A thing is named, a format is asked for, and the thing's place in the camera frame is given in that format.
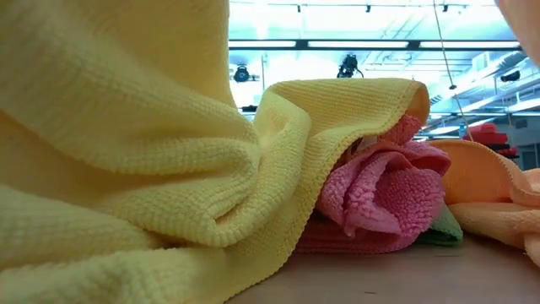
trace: towel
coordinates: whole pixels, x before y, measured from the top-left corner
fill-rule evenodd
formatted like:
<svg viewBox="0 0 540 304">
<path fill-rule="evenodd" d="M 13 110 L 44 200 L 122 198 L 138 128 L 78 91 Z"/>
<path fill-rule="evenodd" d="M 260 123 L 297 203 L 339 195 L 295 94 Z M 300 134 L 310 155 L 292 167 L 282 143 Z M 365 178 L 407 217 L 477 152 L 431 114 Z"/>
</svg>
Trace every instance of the towel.
<svg viewBox="0 0 540 304">
<path fill-rule="evenodd" d="M 445 201 L 462 229 L 525 249 L 540 266 L 540 170 L 520 171 L 511 160 L 469 141 L 432 145 L 451 158 L 443 177 Z"/>
<path fill-rule="evenodd" d="M 429 229 L 420 233 L 416 243 L 453 247 L 463 241 L 463 230 L 446 205 Z"/>
<path fill-rule="evenodd" d="M 230 93 L 226 0 L 1 1 L 0 302 L 216 303 L 275 273 L 406 79 Z"/>
<path fill-rule="evenodd" d="M 410 139 L 421 124 L 404 116 L 374 144 L 359 143 L 325 182 L 299 252 L 383 253 L 411 245 L 444 205 L 441 175 L 450 159 Z"/>
</svg>

